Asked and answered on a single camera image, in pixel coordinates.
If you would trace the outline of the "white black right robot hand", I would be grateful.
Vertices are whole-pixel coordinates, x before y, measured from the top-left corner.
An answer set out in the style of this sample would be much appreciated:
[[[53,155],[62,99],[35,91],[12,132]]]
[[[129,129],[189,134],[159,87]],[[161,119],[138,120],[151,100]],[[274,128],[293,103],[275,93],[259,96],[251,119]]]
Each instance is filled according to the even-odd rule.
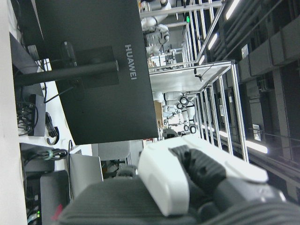
[[[132,176],[83,190],[59,225],[297,225],[267,172],[196,135],[147,145]]]

